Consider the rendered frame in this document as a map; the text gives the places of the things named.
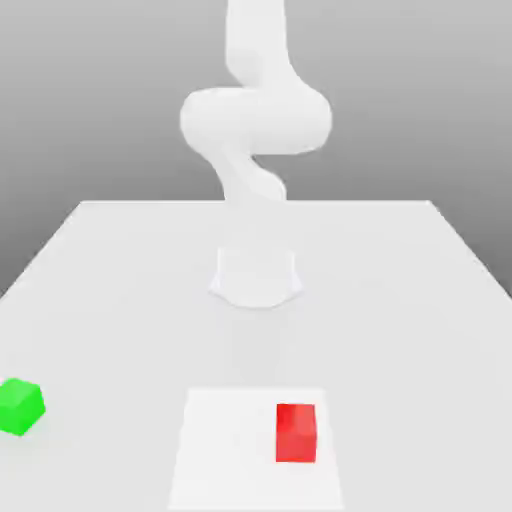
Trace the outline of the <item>small red cube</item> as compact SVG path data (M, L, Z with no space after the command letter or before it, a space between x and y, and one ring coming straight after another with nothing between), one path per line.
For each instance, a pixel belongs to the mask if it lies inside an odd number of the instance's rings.
M317 445L315 405L278 403L275 460L278 463L315 463Z

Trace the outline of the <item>small green cube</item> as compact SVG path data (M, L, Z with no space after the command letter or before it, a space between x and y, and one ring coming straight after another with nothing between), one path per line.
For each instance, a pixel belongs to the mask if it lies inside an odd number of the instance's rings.
M9 378L0 385L0 431L23 436L45 412L38 384Z

